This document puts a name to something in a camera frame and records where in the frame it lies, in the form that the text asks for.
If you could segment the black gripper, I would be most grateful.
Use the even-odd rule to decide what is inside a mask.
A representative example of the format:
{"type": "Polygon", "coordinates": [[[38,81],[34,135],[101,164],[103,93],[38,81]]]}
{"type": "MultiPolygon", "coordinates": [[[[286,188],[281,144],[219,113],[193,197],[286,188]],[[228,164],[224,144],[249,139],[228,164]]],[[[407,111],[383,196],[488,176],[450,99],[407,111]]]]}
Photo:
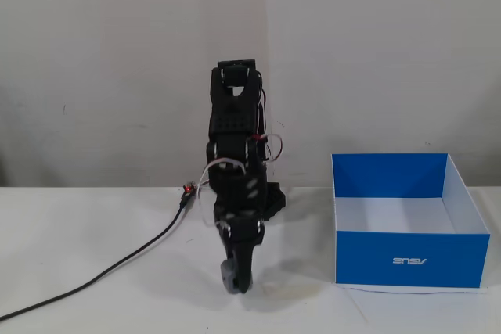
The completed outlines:
{"type": "Polygon", "coordinates": [[[253,217],[231,217],[218,222],[218,231],[225,245],[226,259],[236,263],[238,290],[246,293],[252,283],[254,246],[261,245],[264,238],[264,222],[253,217]]]}

